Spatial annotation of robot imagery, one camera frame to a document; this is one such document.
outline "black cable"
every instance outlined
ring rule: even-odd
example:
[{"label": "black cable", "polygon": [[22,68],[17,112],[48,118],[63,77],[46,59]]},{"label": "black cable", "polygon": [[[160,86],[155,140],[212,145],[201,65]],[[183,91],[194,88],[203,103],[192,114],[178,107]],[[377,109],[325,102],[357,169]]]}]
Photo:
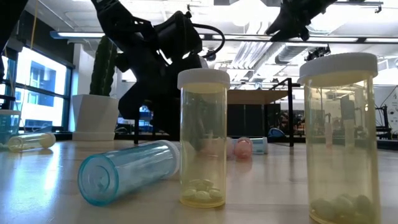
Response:
[{"label": "black cable", "polygon": [[218,33],[221,36],[221,38],[222,38],[220,46],[218,46],[218,48],[216,50],[214,50],[213,52],[207,53],[205,56],[203,56],[203,58],[208,58],[208,57],[211,57],[211,56],[215,55],[216,53],[218,53],[224,47],[225,36],[224,36],[224,34],[222,33],[221,30],[219,30],[219,29],[217,29],[215,27],[209,26],[209,25],[203,25],[203,24],[192,24],[192,25],[194,27],[197,27],[197,28],[212,30],[212,31]]},{"label": "black cable", "polygon": [[383,106],[383,103],[386,102],[386,100],[391,96],[391,94],[394,92],[394,90],[398,87],[398,85],[396,85],[396,87],[391,91],[391,93],[386,97],[386,99],[380,104],[380,107]]}]

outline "ceiling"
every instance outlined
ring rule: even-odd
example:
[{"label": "ceiling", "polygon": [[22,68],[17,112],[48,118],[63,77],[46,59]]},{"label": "ceiling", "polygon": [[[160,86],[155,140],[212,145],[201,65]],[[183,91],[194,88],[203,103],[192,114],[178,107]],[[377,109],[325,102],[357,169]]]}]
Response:
[{"label": "ceiling", "polygon": [[[26,9],[30,13],[34,14],[36,1],[38,1],[38,18],[55,30],[102,31],[90,0],[29,0]],[[165,21],[177,10],[186,11],[189,4],[193,22],[217,27],[225,34],[264,34],[268,25],[279,13],[278,7],[267,7],[260,0],[239,0],[230,6],[214,6],[213,0],[120,0],[120,2],[134,16],[147,19],[153,25]],[[314,18],[310,30],[313,33],[328,35],[398,36],[396,16],[398,1],[383,0],[383,2],[382,11],[378,14],[374,12],[377,9],[375,6],[330,6],[326,14]],[[89,54],[93,54],[98,45],[98,41],[93,39],[82,39],[77,42],[81,42]],[[220,43],[214,41],[203,42],[205,50],[216,48],[218,44]],[[286,47],[279,43],[226,42],[223,49],[217,53],[217,63],[212,63],[211,66],[226,67],[225,69],[247,68],[247,70],[229,69],[228,73],[234,81],[270,82],[279,76],[297,77],[306,52],[312,48],[313,46]],[[380,56],[398,56],[398,45],[331,44],[330,48],[333,54],[369,52]],[[275,56],[280,56],[282,53],[290,57],[286,64],[269,65],[275,63]]]}]

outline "window frame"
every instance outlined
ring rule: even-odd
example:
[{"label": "window frame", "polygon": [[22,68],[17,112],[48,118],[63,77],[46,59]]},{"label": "window frame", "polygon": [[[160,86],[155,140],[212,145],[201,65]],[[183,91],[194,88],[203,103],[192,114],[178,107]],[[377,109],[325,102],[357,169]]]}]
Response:
[{"label": "window frame", "polygon": [[[70,110],[70,100],[71,100],[71,85],[72,85],[72,72],[74,67],[69,66],[68,64],[65,64],[64,62],[61,62],[59,60],[57,60],[56,58],[52,58],[49,57],[48,55],[43,54],[41,51],[36,50],[35,48],[32,49],[34,52],[43,55],[44,57],[47,57],[55,62],[58,62],[62,65],[64,65],[66,67],[66,74],[65,74],[65,93],[64,95],[62,94],[58,94],[52,91],[48,91],[48,90],[44,90],[41,88],[37,88],[34,86],[30,86],[30,85],[25,85],[25,84],[21,84],[21,83],[17,83],[17,65],[18,65],[18,52],[16,50],[10,49],[9,47],[7,47],[7,56],[9,59],[15,61],[14,66],[13,66],[13,72],[10,73],[10,76],[12,76],[12,81],[13,81],[13,85],[14,88],[21,88],[21,89],[25,89],[28,91],[32,91],[35,93],[41,93],[41,94],[45,94],[48,96],[54,96],[54,97],[59,97],[63,99],[63,109],[62,109],[62,126],[53,126],[52,127],[52,131],[68,131],[69,129],[69,110]],[[14,93],[11,93],[11,82],[10,79],[4,79],[1,83],[6,85],[6,95],[9,96],[15,96],[15,91]]]}]

